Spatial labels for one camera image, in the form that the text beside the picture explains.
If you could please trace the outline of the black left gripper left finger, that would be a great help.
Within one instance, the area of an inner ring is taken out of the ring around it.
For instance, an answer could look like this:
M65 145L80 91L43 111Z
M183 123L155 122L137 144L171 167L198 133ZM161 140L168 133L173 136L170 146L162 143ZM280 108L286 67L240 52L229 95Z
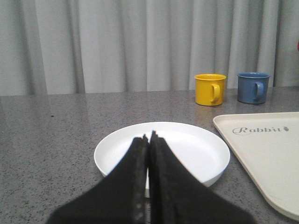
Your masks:
M92 189L59 207L49 224L143 224L148 139L135 137L114 169Z

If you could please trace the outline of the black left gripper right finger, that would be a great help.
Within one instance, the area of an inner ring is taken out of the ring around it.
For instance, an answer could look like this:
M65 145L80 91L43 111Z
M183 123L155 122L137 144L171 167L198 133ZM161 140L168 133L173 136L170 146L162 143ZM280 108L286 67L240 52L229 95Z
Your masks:
M149 189L153 224L254 224L254 218L200 183L152 132Z

